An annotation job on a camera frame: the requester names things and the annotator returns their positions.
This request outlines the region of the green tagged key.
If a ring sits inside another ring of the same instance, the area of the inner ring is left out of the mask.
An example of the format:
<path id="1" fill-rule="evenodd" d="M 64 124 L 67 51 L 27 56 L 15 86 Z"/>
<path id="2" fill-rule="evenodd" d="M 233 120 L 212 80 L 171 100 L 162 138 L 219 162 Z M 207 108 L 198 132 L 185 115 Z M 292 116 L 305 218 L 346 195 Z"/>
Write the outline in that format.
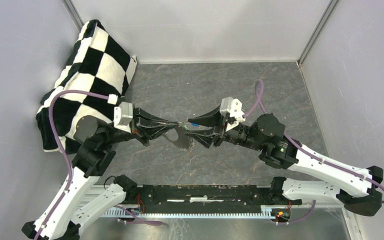
<path id="1" fill-rule="evenodd" d="M 183 124 L 182 125 L 182 127 L 186 130 L 186 131 L 188 131 L 189 130 L 189 128 L 187 127 L 187 125 L 186 124 Z"/>

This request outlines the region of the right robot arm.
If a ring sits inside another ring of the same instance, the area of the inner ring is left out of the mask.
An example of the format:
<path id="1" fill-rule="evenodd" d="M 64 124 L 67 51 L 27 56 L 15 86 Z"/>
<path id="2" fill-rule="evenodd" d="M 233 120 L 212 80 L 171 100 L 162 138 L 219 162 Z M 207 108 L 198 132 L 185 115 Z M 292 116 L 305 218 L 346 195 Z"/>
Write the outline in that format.
<path id="1" fill-rule="evenodd" d="M 258 151 L 259 159 L 269 167 L 314 177 L 313 181 L 275 177 L 268 191 L 275 204 L 303 200 L 340 203 L 346 210 L 365 217 L 374 216 L 383 204 L 379 191 L 382 168 L 358 169 L 322 155 L 288 137 L 285 126 L 271 113 L 246 125 L 236 115 L 216 108 L 188 122 L 202 126 L 201 130 L 186 134 L 206 148 L 231 143 Z"/>

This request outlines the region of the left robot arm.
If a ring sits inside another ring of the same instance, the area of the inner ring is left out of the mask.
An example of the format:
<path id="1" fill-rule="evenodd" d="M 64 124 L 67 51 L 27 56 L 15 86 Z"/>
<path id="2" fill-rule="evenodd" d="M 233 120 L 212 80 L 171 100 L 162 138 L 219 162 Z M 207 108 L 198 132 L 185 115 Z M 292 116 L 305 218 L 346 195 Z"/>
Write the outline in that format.
<path id="1" fill-rule="evenodd" d="M 130 106 L 115 107 L 111 123 L 92 115 L 82 117 L 74 134 L 80 147 L 68 162 L 65 185 L 44 213 L 35 221 L 26 222 L 21 231 L 32 240 L 80 239 L 83 231 L 107 210 L 121 202 L 131 204 L 137 198 L 137 184 L 122 174 L 115 177 L 104 193 L 78 207 L 114 159 L 114 145 L 137 140 L 148 146 L 151 140 L 178 125 Z"/>

